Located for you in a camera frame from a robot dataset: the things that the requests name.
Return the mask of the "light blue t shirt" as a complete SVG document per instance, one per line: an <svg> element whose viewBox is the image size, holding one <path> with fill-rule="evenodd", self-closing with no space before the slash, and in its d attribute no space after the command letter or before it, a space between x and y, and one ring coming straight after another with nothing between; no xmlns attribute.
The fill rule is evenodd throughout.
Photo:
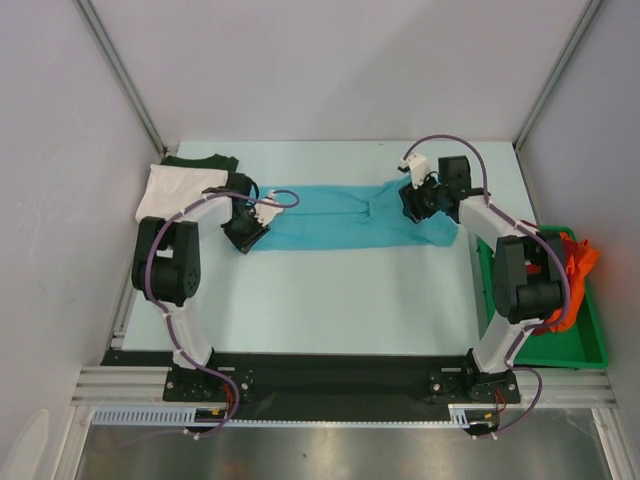
<svg viewBox="0 0 640 480"><path fill-rule="evenodd" d="M255 251L320 251L433 245L450 247L458 225L443 213L419 223L403 214L399 190L407 180L382 185L296 185L300 197L270 223Z"/></svg>

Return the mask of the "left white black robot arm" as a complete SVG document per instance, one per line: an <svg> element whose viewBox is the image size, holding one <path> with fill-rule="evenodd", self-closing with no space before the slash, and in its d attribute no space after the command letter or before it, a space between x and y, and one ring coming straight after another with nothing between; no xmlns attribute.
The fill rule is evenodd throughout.
<svg viewBox="0 0 640 480"><path fill-rule="evenodd" d="M190 370L186 387L197 398L214 397L221 376L206 366L214 352L190 306L202 281L200 237L218 229L242 254L270 230L256 182L244 173L225 170L154 166L136 210L138 232L131 273L167 324L172 362Z"/></svg>

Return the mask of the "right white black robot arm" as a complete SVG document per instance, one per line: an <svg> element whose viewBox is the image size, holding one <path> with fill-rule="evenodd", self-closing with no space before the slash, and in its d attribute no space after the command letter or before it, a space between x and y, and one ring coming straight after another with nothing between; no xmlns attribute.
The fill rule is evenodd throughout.
<svg viewBox="0 0 640 480"><path fill-rule="evenodd" d="M399 190L403 213L419 223L445 214L493 251L494 315L467 355L463 393L473 401L493 394L536 329L570 306L563 240L509 216L485 187L474 188L465 156L444 157L433 170L426 156L409 154L398 170L410 175Z"/></svg>

